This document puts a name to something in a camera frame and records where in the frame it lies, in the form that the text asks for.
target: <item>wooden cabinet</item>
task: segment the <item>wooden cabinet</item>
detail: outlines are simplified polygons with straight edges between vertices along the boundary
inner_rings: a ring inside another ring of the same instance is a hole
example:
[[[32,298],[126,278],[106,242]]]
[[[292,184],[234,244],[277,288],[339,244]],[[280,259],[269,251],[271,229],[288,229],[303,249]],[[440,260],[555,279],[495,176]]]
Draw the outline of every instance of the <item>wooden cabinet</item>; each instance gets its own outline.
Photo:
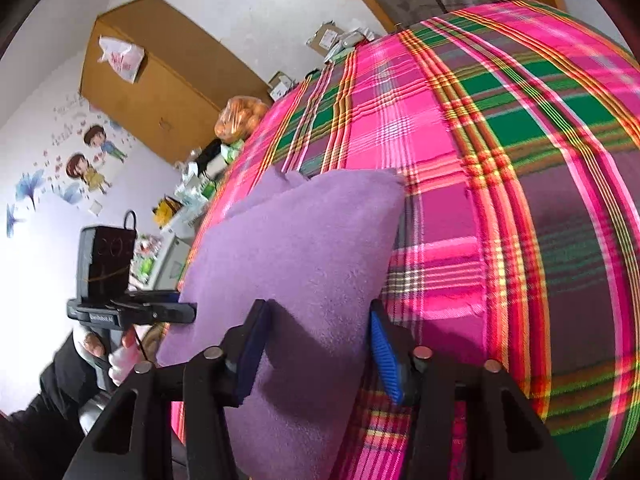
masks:
[[[98,63],[101,36],[145,49],[135,83]],[[80,93],[171,164],[213,140],[229,98],[249,95],[271,103],[265,82],[164,0],[135,0],[98,16]]]

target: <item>bed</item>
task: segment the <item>bed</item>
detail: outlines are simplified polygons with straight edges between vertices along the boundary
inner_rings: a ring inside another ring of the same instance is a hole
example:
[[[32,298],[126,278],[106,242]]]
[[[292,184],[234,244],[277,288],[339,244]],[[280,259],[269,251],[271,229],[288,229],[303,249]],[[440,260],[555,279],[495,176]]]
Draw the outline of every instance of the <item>bed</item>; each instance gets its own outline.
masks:
[[[503,363],[576,478],[601,479],[640,416],[638,147],[627,51],[533,1],[459,10],[359,47],[280,100],[190,259],[270,165],[395,168],[406,200],[381,294],[392,321],[467,362]],[[397,478],[409,421],[369,366],[332,478]],[[464,427],[461,411],[459,456]]]

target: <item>pillow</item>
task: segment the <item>pillow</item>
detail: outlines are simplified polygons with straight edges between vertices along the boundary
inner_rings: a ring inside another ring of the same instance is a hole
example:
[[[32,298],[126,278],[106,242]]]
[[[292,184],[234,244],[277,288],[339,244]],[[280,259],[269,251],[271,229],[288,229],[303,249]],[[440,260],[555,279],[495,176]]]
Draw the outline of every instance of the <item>pillow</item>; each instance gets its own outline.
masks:
[[[276,300],[252,394],[226,410],[234,456],[259,480],[323,480],[362,378],[369,304],[385,283],[404,189],[380,170],[287,184],[272,168],[262,180],[274,186],[258,184],[249,207],[205,234],[181,297],[198,303],[196,321],[171,327],[158,362],[187,361],[255,299]]]

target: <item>cabinet door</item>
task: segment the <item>cabinet door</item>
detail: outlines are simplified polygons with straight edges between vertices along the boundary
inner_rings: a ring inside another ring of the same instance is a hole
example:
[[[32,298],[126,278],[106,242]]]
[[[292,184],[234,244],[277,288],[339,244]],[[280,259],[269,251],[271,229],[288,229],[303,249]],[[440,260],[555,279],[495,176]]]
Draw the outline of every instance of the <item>cabinet door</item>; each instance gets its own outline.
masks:
[[[146,56],[135,83],[122,80],[108,63],[98,63],[100,36],[129,41],[98,22],[90,38],[81,94],[170,164],[215,136],[219,110],[160,60]]]

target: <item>cabinet handle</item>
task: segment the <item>cabinet handle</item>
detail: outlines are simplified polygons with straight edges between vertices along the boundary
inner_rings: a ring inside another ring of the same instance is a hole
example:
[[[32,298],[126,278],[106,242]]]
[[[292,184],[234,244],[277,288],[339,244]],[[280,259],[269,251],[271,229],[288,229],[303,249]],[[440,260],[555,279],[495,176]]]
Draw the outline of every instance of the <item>cabinet handle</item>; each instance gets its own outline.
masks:
[[[171,126],[171,123],[165,121],[163,118],[160,118],[158,126],[160,126],[166,132],[173,129],[173,127]]]

